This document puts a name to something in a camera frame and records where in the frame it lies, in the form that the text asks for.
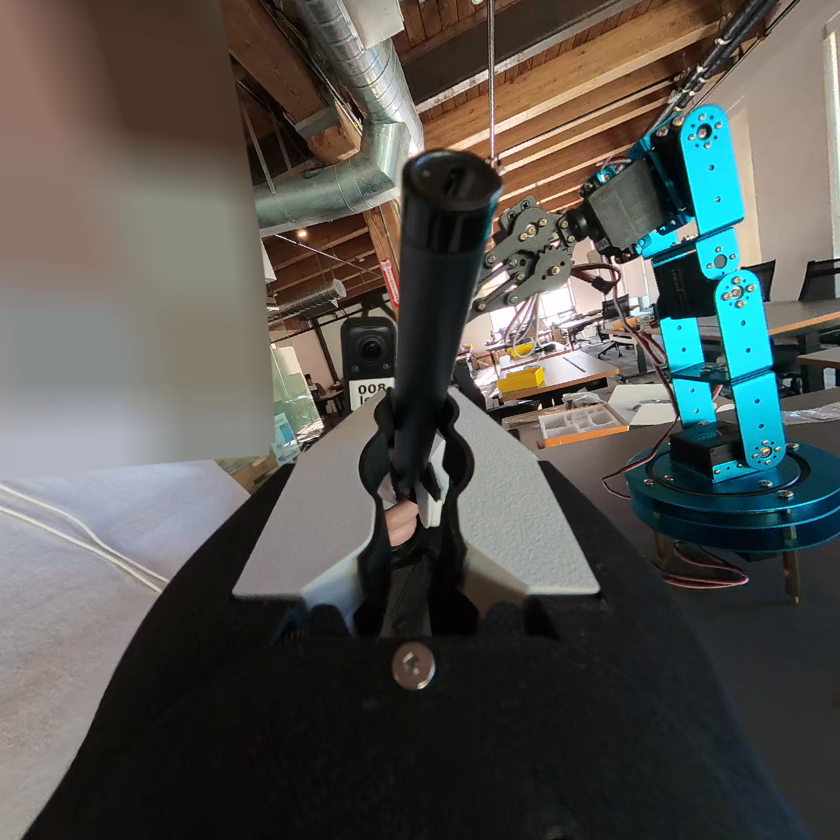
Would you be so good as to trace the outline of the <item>black mesh chair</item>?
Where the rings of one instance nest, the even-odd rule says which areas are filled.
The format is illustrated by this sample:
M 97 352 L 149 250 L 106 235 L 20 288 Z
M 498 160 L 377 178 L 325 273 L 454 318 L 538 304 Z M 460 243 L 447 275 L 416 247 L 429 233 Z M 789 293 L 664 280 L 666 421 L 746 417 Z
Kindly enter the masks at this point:
M 771 301 L 771 290 L 775 271 L 775 260 L 767 260 L 762 263 L 746 266 L 742 270 L 752 272 L 758 279 L 762 291 L 762 300 Z
M 839 259 L 814 259 L 806 264 L 799 302 L 839 299 Z

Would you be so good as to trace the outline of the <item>person's white shirt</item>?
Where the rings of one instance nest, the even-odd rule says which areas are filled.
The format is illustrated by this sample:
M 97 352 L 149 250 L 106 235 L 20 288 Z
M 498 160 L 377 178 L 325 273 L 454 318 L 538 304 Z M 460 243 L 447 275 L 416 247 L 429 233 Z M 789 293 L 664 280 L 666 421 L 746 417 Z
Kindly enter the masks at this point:
M 212 460 L 2 479 L 1 836 L 19 838 L 88 733 L 157 593 L 101 541 L 170 580 L 249 494 Z

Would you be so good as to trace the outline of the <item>orange box with white tray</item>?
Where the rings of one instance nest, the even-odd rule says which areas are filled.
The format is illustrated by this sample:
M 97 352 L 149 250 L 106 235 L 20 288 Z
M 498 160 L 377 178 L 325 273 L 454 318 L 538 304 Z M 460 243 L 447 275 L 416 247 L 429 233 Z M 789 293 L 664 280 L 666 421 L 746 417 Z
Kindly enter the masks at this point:
M 629 423 L 607 403 L 570 409 L 553 408 L 538 413 L 541 448 L 581 443 L 586 440 L 623 434 Z

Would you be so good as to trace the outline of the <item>wooden edged office table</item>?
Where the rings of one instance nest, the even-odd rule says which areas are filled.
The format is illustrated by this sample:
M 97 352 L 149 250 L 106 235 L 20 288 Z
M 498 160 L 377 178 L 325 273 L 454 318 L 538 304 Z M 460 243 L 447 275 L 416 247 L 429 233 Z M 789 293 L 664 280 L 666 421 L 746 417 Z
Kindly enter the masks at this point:
M 570 351 L 528 361 L 525 365 L 516 365 L 509 368 L 507 374 L 533 366 L 542 367 L 543 383 L 508 394 L 499 392 L 501 403 L 537 400 L 544 407 L 559 405 L 565 394 L 581 389 L 593 391 L 603 388 L 610 378 L 620 373 L 612 363 L 603 362 L 582 351 Z

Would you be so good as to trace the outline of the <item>ceiling pipe bundle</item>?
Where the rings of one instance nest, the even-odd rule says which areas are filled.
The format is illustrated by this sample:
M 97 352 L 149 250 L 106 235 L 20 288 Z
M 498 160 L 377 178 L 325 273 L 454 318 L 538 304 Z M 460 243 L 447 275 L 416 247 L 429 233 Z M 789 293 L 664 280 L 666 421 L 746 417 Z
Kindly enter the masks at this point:
M 716 36 L 713 47 L 696 64 L 685 83 L 668 102 L 671 112 L 685 111 L 695 96 L 720 70 L 755 26 L 762 23 L 778 5 L 777 1 L 748 1 L 731 16 Z

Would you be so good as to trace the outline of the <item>bright gridded window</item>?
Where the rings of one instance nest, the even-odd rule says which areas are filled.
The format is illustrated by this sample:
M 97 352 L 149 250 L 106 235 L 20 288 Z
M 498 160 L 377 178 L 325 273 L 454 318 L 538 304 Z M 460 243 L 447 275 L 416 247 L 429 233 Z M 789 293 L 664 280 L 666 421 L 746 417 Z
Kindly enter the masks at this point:
M 576 314 L 571 292 L 564 287 L 544 292 L 538 304 L 525 302 L 494 311 L 490 314 L 490 323 L 499 342 L 517 339 L 524 343 L 535 331 L 560 325 L 572 320 Z

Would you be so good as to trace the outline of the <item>person's left hand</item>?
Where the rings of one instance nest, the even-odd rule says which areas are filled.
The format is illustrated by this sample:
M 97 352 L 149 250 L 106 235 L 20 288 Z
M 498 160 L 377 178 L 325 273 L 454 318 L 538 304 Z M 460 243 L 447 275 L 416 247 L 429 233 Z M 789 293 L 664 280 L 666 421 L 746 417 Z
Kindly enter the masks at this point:
M 388 539 L 393 548 L 403 545 L 414 535 L 417 517 L 417 504 L 408 499 L 399 501 L 385 511 Z

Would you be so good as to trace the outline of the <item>hanging metal conduit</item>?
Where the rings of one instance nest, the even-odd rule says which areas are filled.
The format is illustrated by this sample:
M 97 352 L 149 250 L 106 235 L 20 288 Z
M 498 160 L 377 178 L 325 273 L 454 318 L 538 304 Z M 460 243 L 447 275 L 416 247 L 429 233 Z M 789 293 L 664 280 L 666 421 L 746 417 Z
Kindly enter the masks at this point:
M 497 153 L 497 121 L 496 121 L 496 77 L 497 77 L 497 40 L 496 40 L 496 9 L 497 2 L 486 1 L 487 24 L 487 64 L 488 64 L 488 144 L 489 163 L 495 172 L 499 172 L 499 158 Z

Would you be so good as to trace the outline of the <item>white cardboard lid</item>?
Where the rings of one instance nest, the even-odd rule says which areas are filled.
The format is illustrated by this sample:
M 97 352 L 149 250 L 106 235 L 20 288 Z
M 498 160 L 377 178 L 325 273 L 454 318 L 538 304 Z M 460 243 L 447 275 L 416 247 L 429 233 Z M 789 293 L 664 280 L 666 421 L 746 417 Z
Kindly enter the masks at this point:
M 607 404 L 630 427 L 672 424 L 676 419 L 668 391 L 661 384 L 617 385 Z

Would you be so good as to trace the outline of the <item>black screwdriver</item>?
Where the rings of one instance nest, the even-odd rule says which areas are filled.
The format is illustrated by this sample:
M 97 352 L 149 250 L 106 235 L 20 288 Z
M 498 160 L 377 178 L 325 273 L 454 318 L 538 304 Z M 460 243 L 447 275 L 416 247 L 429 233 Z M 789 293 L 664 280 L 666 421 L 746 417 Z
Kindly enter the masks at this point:
M 402 172 L 400 314 L 392 475 L 407 496 L 425 472 L 476 293 L 499 175 L 480 157 L 435 150 Z

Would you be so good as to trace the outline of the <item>long dark office table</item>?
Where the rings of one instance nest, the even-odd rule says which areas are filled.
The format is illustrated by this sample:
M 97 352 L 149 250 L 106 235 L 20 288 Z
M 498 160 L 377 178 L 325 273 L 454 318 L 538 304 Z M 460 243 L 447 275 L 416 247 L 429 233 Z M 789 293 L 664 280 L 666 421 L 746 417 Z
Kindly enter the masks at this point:
M 838 329 L 839 300 L 781 301 L 759 305 L 755 299 L 723 301 L 720 315 L 697 321 L 702 339 L 730 340 L 758 335 L 764 329 L 770 337 L 797 336 Z

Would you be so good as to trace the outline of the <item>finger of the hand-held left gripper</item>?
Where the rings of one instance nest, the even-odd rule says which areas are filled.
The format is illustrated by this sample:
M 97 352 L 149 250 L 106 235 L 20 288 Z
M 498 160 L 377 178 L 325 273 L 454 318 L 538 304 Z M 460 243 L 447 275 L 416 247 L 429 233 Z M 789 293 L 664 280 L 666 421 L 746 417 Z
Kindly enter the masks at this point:
M 424 528 L 440 525 L 447 494 L 448 472 L 444 467 L 444 453 L 432 453 L 416 486 L 418 515 Z

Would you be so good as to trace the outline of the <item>silver ventilation duct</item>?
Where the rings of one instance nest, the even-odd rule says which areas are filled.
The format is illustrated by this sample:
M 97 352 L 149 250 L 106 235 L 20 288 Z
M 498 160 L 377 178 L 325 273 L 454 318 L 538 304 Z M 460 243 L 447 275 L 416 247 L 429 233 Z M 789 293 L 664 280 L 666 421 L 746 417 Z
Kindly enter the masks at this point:
M 361 144 L 345 161 L 256 186 L 260 236 L 358 214 L 399 197 L 405 162 L 425 146 L 392 41 L 365 48 L 343 2 L 299 5 L 316 45 L 364 111 Z

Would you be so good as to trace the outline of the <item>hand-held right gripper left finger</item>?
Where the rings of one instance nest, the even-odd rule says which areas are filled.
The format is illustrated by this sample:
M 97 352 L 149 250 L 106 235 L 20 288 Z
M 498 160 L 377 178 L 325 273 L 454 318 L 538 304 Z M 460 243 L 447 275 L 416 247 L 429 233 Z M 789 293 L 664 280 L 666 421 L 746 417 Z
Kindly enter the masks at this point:
M 352 634 L 385 634 L 393 435 L 386 391 L 298 459 L 234 585 L 235 598 L 333 606 Z

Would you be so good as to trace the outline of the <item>dark desk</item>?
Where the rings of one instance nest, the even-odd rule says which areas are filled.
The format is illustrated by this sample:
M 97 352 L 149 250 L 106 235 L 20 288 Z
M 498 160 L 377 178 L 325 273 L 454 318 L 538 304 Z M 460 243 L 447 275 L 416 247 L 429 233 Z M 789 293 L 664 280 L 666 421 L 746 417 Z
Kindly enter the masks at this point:
M 587 496 L 647 559 L 653 533 L 602 477 L 652 446 L 665 425 L 543 449 L 520 440 Z M 733 700 L 749 738 L 813 838 L 839 838 L 838 539 L 799 554 L 801 602 L 790 603 L 777 559 L 741 563 L 750 581 L 721 591 L 669 587 Z

